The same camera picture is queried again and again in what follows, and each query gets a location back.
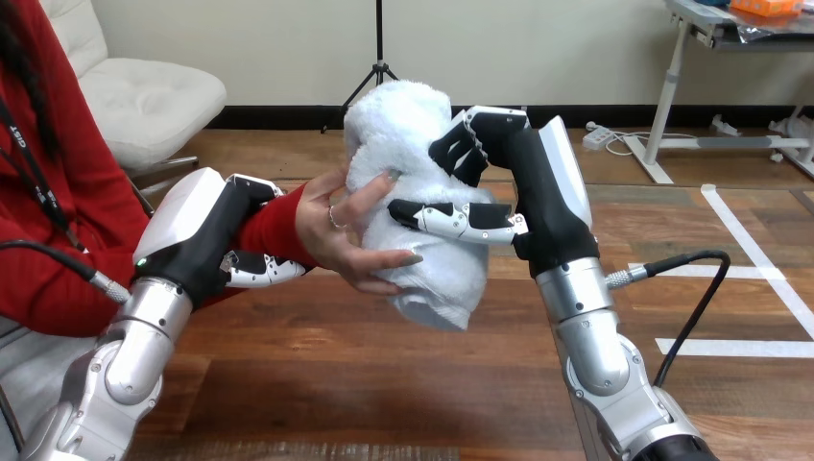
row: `black baseboard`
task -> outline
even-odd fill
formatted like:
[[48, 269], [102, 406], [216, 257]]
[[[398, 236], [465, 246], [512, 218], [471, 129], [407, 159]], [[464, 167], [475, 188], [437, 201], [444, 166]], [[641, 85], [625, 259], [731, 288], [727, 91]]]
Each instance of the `black baseboard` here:
[[[453, 107], [453, 115], [468, 106]], [[501, 106], [520, 109], [520, 106]], [[708, 127], [715, 114], [736, 128], [767, 128], [769, 122], [788, 117], [792, 106], [673, 106], [668, 127]], [[339, 106], [228, 106], [207, 126], [225, 130], [320, 130]], [[649, 127], [656, 106], [529, 106], [529, 119], [536, 128], [559, 115], [568, 128], [583, 128], [587, 122], [611, 128]], [[331, 127], [342, 128], [342, 123]]]

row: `white leather chair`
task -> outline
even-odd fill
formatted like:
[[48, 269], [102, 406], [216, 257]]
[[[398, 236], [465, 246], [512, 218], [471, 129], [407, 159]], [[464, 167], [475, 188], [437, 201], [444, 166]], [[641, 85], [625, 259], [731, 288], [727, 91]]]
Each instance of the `white leather chair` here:
[[116, 160], [131, 177], [196, 158], [166, 161], [226, 103], [216, 77], [169, 62], [110, 58], [90, 0], [40, 0]]

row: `robotic hand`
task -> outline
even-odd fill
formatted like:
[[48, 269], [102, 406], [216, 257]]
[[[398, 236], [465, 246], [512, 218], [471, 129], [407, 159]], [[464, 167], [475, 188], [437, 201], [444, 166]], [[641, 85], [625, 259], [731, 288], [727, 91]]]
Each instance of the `robotic hand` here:
[[304, 275], [294, 261], [230, 251], [241, 223], [282, 191], [272, 182], [205, 168], [169, 192], [133, 257], [132, 293], [91, 282], [121, 308], [96, 348], [65, 374], [59, 403], [39, 421], [20, 461], [118, 461], [158, 401], [162, 373], [189, 316], [225, 287]]
[[616, 331], [619, 319], [610, 290], [656, 271], [645, 266], [604, 275], [585, 184], [560, 117], [537, 132], [522, 111], [475, 107], [452, 121], [429, 154], [472, 186], [488, 163], [511, 169], [518, 214], [512, 216], [506, 205], [458, 209], [394, 200], [391, 216], [416, 231], [512, 244], [529, 261], [567, 353], [565, 383], [596, 416], [609, 455], [621, 461], [716, 460], [676, 402], [649, 384], [636, 346]]

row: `long black hair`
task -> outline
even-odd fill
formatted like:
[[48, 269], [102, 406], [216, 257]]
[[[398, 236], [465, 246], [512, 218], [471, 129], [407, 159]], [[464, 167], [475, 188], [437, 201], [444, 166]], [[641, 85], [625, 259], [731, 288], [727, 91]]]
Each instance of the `long black hair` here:
[[25, 87], [36, 115], [36, 127], [42, 146], [48, 157], [54, 158], [60, 145], [48, 117], [48, 103], [42, 80], [18, 36], [17, 31], [22, 29], [23, 22], [11, 0], [0, 0], [0, 64]]

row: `rolled towel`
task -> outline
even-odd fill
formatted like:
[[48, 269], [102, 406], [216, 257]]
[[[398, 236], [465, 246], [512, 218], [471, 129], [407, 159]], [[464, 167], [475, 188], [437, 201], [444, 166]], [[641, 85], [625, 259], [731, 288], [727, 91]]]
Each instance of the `rolled towel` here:
[[390, 303], [413, 322], [462, 331], [483, 297], [488, 247], [409, 230], [387, 209], [392, 199], [458, 207], [494, 203], [489, 191], [450, 177], [429, 157], [429, 145], [445, 133], [451, 118], [449, 97], [427, 85], [399, 81], [371, 91], [345, 118], [347, 190], [355, 192], [391, 169], [402, 173], [387, 198], [355, 223], [362, 247], [423, 256], [419, 264], [377, 274], [405, 289]]

